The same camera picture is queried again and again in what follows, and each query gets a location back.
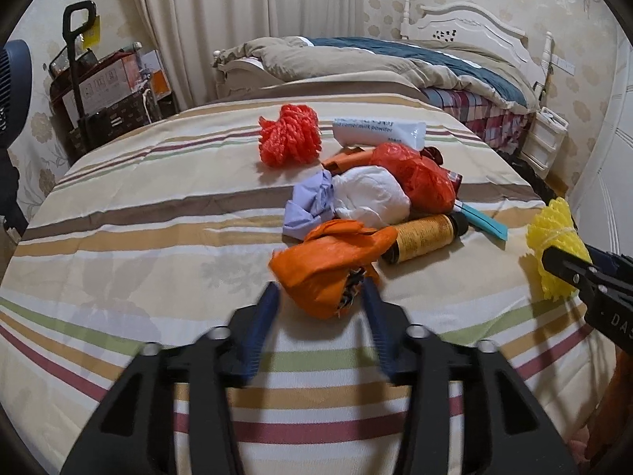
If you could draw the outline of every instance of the cardboard box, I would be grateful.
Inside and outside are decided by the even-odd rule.
[[[137,90],[141,83],[135,55],[128,55],[106,66],[79,85],[85,114],[88,116],[114,105]],[[62,100],[71,122],[77,126],[79,114],[74,91],[67,92]]]

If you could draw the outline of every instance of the white headboard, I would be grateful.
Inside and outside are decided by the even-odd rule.
[[[534,88],[537,99],[540,99],[552,61],[551,32],[547,32],[540,64],[536,64],[521,44],[521,39],[527,38],[525,32],[506,25],[477,4],[455,2],[442,7],[421,5],[419,8],[423,15],[412,25],[411,0],[404,0],[400,27],[403,39],[460,42],[496,53],[523,73]]]

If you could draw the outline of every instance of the screw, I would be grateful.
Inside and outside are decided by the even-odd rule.
[[[428,329],[423,325],[409,325],[406,335],[414,339],[424,339],[429,335]]]
[[[163,345],[159,342],[147,342],[143,345],[143,348],[140,349],[140,354],[152,357],[153,355],[158,355],[162,349]]]
[[[477,349],[482,353],[495,353],[499,350],[499,345],[491,339],[477,341]]]
[[[214,327],[207,332],[209,339],[229,339],[231,336],[231,329],[228,327]]]

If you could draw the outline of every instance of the blue fan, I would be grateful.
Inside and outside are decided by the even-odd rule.
[[[31,102],[31,53],[22,40],[9,41],[0,50],[0,216],[4,228],[22,236],[28,222],[18,206],[20,174],[9,159],[7,148],[20,135]]]

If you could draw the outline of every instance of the wallpaper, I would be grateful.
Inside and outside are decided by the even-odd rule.
[[[419,5],[474,2],[502,21],[527,32],[527,48],[540,59],[545,34],[554,34],[554,53],[575,65],[575,76],[557,66],[543,104],[569,123],[569,135],[552,172],[570,188],[596,144],[611,95],[616,56],[616,21],[601,0],[411,0],[411,19]],[[364,0],[365,34],[400,38],[404,0]]]
[[[55,181],[68,169],[66,152],[58,139],[55,119],[49,108],[51,77],[47,65],[62,49],[61,22],[64,8],[80,0],[34,0],[22,16],[11,39],[24,39],[31,50],[33,87],[24,130],[9,149],[14,166],[20,170],[18,203],[30,220]],[[94,0],[101,18],[101,42],[94,48],[97,57],[141,41],[147,49],[153,43],[142,25],[134,0]],[[12,247],[0,230],[0,280]]]

